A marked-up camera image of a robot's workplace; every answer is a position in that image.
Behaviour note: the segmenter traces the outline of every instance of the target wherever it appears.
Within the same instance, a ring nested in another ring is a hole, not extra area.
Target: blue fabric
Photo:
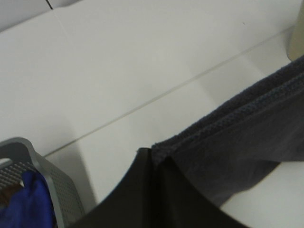
[[[0,210],[0,228],[54,228],[54,211],[44,177],[26,171],[24,188]]]

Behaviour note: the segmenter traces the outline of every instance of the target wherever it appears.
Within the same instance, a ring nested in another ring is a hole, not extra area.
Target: gray plastic basket
[[[26,170],[38,171],[46,179],[58,228],[66,228],[85,212],[71,178],[35,152],[30,141],[13,138],[0,143],[0,190],[21,181]]]

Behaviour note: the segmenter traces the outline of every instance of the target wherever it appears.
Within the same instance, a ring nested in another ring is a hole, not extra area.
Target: dark gray towel
[[[304,57],[152,147],[156,167],[166,157],[217,206],[280,162],[304,161]]]

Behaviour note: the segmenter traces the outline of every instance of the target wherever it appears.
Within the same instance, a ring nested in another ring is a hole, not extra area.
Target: folded towel
[[[259,183],[280,162],[304,161],[304,56],[152,147],[217,206]]]
[[[54,228],[54,210],[44,177],[38,172],[22,174],[24,188],[9,206],[0,210],[1,228]]]

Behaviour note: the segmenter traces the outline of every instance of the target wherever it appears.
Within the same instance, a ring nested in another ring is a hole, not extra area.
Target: white surface
[[[294,24],[300,2],[86,0],[7,30],[0,140],[23,136],[46,154],[99,129],[48,156],[89,211],[139,147],[287,64],[290,30],[279,33]],[[281,165],[223,209],[256,228],[303,227],[303,167]]]
[[[222,209],[251,228],[304,227],[304,163],[286,162]]]
[[[90,210],[92,192],[97,202],[102,201],[123,177],[139,147],[150,147],[179,133],[289,63],[285,55],[289,35],[290,30],[47,158],[75,180],[85,208]],[[87,177],[92,189],[84,184]]]
[[[300,0],[81,1],[0,35],[0,140],[41,154],[294,24]]]
[[[0,32],[47,11],[45,0],[0,0]]]

